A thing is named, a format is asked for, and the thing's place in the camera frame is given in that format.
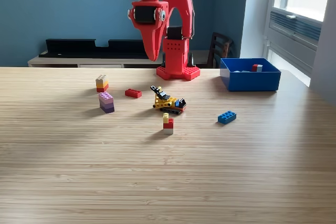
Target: blue lego brick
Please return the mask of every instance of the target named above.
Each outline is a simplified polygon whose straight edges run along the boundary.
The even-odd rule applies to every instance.
[[[222,115],[218,116],[218,122],[223,124],[228,124],[237,118],[237,114],[232,111],[228,111]]]

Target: purple lego brick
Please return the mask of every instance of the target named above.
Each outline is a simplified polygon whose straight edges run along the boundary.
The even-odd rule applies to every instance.
[[[104,109],[110,109],[114,107],[114,103],[105,104],[100,100],[99,100],[99,105],[100,107],[103,107]]]
[[[99,100],[104,104],[113,103],[113,96],[111,96],[108,92],[99,93]]]
[[[100,107],[106,114],[114,112],[114,107],[111,107],[109,109],[105,109],[104,107]]]

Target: lego figure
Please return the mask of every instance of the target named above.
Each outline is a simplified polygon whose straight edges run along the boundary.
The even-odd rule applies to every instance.
[[[181,114],[185,110],[186,102],[183,98],[179,100],[170,97],[170,95],[167,95],[162,91],[161,87],[151,86],[151,90],[155,92],[155,104],[153,105],[153,108],[176,115]]]

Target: white wall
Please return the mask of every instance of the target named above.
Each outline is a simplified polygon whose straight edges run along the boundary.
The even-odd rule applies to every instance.
[[[336,105],[336,0],[328,0],[310,87]]]
[[[246,0],[241,58],[263,56],[268,1]]]

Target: red plastic part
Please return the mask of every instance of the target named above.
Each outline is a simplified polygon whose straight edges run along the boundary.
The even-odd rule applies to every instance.
[[[125,91],[125,95],[127,97],[140,98],[142,96],[142,92],[134,89],[127,89]]]
[[[169,18],[173,9],[177,8],[182,19],[182,36],[188,38],[192,35],[193,2],[192,0],[163,0],[169,3]]]
[[[191,81],[201,74],[201,70],[198,67],[185,67],[183,68],[183,74],[169,74],[166,71],[166,68],[158,67],[156,69],[156,74],[160,76],[163,80],[184,79],[187,81]]]
[[[257,69],[258,69],[258,64],[254,64],[252,66],[252,72],[257,72]]]
[[[97,88],[97,92],[98,92],[98,93],[104,93],[108,88],[109,88],[109,85],[107,84],[107,85],[105,86],[105,88],[103,88],[103,89]]]
[[[193,3],[192,0],[141,0],[132,3],[133,8],[129,12],[135,28],[142,35],[144,47],[148,58],[156,61],[160,52],[162,37],[166,36],[169,27],[169,18],[174,8],[177,8],[182,18],[182,40],[164,39],[163,51],[165,52],[165,68],[159,67],[156,73],[164,80],[185,79],[192,80],[200,75],[197,67],[187,67],[189,38],[193,35]],[[134,19],[134,9],[137,6],[156,7],[155,24],[139,24]],[[160,20],[160,12],[164,10],[166,19]]]
[[[164,123],[163,124],[163,128],[164,129],[173,129],[174,128],[174,119],[173,118],[169,118],[169,122],[168,123]]]
[[[168,2],[159,0],[142,0],[140,2],[133,2],[132,5],[133,8],[130,11],[129,18],[132,20],[134,27],[139,29],[141,32],[143,44],[148,58],[152,61],[156,61],[160,52],[164,28],[168,21],[168,18],[165,20],[160,20],[159,15],[161,10],[168,13]],[[134,19],[134,8],[137,6],[156,7],[155,24],[137,23]]]

